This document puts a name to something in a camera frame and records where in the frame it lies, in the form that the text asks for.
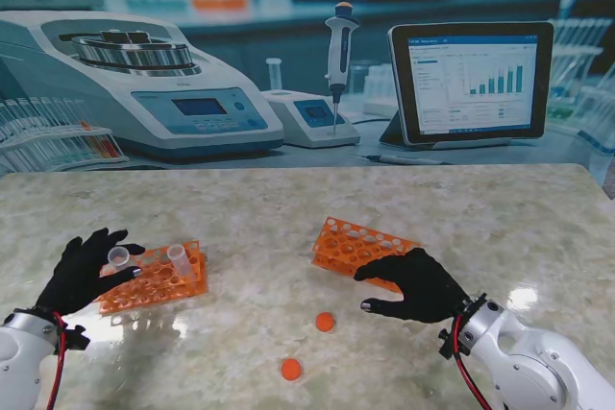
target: pipette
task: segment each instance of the pipette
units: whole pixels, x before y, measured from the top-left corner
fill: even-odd
[[[333,102],[333,136],[337,127],[337,107],[348,81],[350,58],[350,38],[361,22],[353,16],[353,6],[348,2],[340,2],[335,6],[335,16],[325,24],[331,28],[331,43],[329,45],[329,68],[325,79],[329,80]]]

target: control panel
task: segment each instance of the control panel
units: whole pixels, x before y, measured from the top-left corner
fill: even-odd
[[[267,129],[239,88],[135,91],[133,97],[173,134],[219,134]]]
[[[325,100],[301,100],[295,101],[295,108],[313,129],[317,127],[332,127],[333,113]],[[342,117],[337,118],[337,125],[344,124]]]

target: orange lid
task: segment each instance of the orange lid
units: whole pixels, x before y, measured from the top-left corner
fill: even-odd
[[[321,312],[316,316],[316,328],[320,331],[331,331],[335,326],[335,317],[331,312]]]
[[[286,359],[282,363],[282,376],[288,381],[299,378],[301,371],[301,364],[297,359]]]

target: bar chart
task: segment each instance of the bar chart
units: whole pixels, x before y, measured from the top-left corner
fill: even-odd
[[[521,93],[524,91],[524,66],[523,64],[498,66],[486,74],[474,75],[468,72],[469,95]]]

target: tablet screen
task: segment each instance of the tablet screen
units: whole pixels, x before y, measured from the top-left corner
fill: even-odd
[[[538,35],[407,42],[420,134],[530,128]]]

